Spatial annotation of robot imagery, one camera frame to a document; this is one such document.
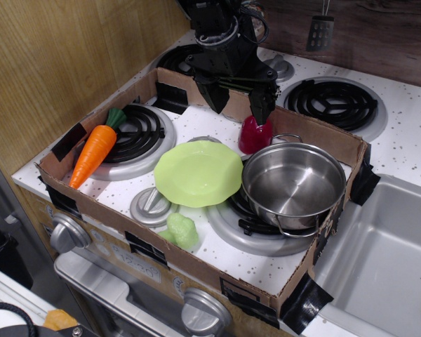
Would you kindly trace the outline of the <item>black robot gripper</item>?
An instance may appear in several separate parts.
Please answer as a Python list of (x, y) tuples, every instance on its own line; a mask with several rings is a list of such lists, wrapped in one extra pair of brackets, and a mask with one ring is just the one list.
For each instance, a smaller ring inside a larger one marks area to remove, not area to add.
[(248, 94), (258, 126), (264, 125), (276, 108), (280, 87), (277, 73), (258, 57), (254, 30), (226, 32), (195, 31), (200, 51), (187, 57), (194, 81), (208, 106), (220, 114), (229, 100), (229, 89)]

